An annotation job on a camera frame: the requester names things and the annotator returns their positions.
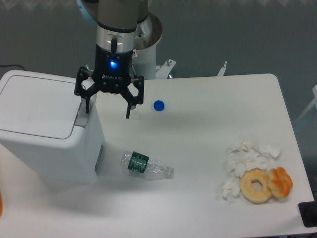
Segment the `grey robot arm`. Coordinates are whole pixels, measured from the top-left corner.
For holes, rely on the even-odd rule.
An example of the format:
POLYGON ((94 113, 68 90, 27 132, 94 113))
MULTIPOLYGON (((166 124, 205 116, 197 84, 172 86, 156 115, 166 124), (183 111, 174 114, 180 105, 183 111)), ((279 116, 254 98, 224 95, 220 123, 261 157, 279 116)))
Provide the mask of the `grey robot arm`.
POLYGON ((79 5, 98 25, 95 68, 79 68, 74 94, 86 100, 86 113, 97 92, 120 94, 129 118, 131 109, 144 101, 144 77, 130 75, 141 1, 80 0, 79 5))

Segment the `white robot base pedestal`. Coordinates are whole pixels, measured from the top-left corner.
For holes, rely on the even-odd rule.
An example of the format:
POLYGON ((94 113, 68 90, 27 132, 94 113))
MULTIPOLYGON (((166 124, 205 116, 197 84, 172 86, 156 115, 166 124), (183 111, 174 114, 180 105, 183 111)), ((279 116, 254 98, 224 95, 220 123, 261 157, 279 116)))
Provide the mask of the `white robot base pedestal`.
POLYGON ((171 71, 176 61, 167 59, 163 65, 157 65, 157 44, 162 38, 161 21, 152 13, 137 25, 135 49, 132 58, 136 75, 146 80, 171 79, 171 71))

